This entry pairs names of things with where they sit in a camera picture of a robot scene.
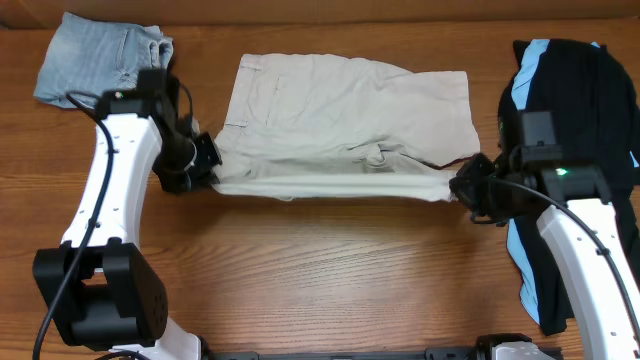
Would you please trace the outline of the beige khaki shorts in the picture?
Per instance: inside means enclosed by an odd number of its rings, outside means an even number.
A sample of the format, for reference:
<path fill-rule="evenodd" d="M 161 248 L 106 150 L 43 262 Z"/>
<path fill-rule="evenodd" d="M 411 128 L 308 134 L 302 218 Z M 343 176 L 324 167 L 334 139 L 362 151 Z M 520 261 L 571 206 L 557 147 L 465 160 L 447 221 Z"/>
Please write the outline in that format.
<path fill-rule="evenodd" d="M 244 55 L 215 141 L 219 193 L 286 201 L 449 201 L 480 150 L 465 72 L 328 54 Z"/>

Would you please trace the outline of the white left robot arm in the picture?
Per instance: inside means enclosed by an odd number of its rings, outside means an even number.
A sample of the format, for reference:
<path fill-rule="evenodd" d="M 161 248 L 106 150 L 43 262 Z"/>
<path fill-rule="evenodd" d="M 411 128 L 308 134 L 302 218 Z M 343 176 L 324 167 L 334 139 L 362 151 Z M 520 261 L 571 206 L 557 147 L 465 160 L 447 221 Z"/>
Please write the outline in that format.
<path fill-rule="evenodd" d="M 140 251 L 148 180 L 183 194 L 209 188 L 220 155 L 192 116 L 178 115 L 174 89 L 108 91 L 88 116 L 96 147 L 77 212 L 56 248 L 40 249 L 33 276 L 46 303 L 33 345 L 40 358 L 49 327 L 63 342 L 103 359 L 210 359 L 206 341 L 168 314 L 168 295 Z"/>

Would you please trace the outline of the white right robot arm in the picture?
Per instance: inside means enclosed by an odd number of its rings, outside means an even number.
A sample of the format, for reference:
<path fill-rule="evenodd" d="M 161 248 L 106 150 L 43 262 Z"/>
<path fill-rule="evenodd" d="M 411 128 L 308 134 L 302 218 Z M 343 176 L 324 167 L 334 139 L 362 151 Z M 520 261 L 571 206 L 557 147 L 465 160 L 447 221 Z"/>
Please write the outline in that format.
<path fill-rule="evenodd" d="M 529 216 L 561 274 L 588 359 L 639 356 L 639 289 L 615 209 L 593 164 L 535 159 L 504 165 L 475 155 L 449 182 L 486 223 Z"/>

